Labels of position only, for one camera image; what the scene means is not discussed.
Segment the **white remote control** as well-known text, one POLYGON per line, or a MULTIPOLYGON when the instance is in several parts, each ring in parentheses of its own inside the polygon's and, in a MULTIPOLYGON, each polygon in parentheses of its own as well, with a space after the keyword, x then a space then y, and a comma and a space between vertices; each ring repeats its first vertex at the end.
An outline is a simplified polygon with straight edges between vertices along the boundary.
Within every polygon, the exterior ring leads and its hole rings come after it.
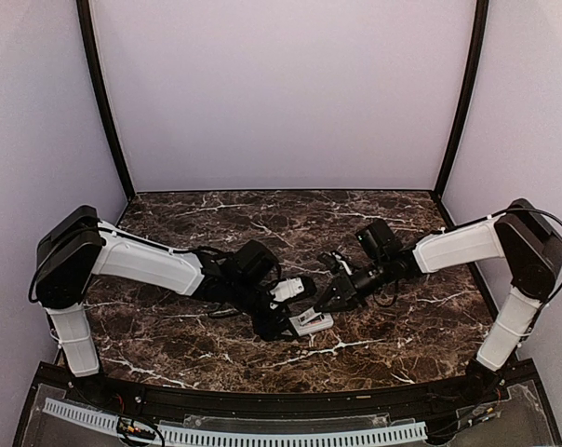
POLYGON ((329 313, 314 312, 313 309, 291 317, 289 321, 299 337, 327 330, 334 324, 333 317, 329 313))

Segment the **white battery cover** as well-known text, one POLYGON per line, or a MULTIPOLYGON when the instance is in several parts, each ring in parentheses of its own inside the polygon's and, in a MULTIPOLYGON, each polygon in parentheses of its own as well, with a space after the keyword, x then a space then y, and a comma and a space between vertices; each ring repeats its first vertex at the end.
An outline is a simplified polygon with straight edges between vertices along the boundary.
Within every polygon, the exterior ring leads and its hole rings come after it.
POLYGON ((305 327, 309 324, 312 324, 314 321, 319 320, 321 317, 322 314, 319 312, 304 311, 296 317, 296 320, 301 327, 305 327))

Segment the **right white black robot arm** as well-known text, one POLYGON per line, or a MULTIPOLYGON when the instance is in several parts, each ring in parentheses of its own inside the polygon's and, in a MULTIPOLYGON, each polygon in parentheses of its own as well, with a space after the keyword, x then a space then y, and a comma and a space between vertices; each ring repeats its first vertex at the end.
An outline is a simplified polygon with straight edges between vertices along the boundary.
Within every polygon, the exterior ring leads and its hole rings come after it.
POLYGON ((364 305, 385 286, 432 275, 459 265, 500 263, 509 288, 487 337, 475 354, 474 369, 458 385, 458 395, 477 404, 494 387, 495 373, 529 338, 543 309, 562 291, 562 220, 525 198, 503 210, 436 230, 405 246, 383 219, 355 237, 370 260, 353 267, 338 252, 325 255, 334 277, 315 304, 321 313, 347 312, 364 305))

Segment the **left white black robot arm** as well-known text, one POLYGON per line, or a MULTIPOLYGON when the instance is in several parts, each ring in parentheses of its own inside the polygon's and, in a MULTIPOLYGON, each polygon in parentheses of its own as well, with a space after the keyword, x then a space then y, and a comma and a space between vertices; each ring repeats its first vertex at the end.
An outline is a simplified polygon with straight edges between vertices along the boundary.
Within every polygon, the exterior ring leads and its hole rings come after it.
POLYGON ((238 251, 208 246, 176 249, 134 236, 81 206, 37 246, 30 303, 47 312, 77 388, 95 406, 114 399, 114 384, 100 374, 100 360, 84 309, 88 283, 114 276, 147 283, 179 295, 230 305, 250 316, 265 341, 294 336, 288 305, 304 291, 300 278, 266 279, 281 270, 277 258, 250 240, 238 251))

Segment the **black front rail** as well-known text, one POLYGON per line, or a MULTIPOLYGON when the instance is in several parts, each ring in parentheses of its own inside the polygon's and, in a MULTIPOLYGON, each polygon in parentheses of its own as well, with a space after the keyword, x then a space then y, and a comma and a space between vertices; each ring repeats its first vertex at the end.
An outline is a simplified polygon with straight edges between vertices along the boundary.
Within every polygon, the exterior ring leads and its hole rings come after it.
POLYGON ((153 386, 102 376, 96 385, 69 387, 66 369, 41 362, 29 388, 27 401, 40 386, 55 388, 59 395, 106 410, 150 420, 181 421, 190 415, 255 419, 309 419, 387 413, 392 419, 442 419, 467 408, 459 392, 462 376, 417 385, 347 392, 301 394, 249 394, 153 386))

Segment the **right black frame post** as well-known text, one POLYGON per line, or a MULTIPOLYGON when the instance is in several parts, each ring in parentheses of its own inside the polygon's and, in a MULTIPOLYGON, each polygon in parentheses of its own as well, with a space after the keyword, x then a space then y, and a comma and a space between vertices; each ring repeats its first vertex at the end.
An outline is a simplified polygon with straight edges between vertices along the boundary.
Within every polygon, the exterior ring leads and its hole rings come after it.
POLYGON ((462 140, 466 119, 473 98, 476 76, 481 59, 485 31, 488 22, 489 0, 475 2, 475 14, 468 54, 463 72, 462 85, 448 143, 435 182, 434 194, 441 200, 447 190, 450 174, 462 140))

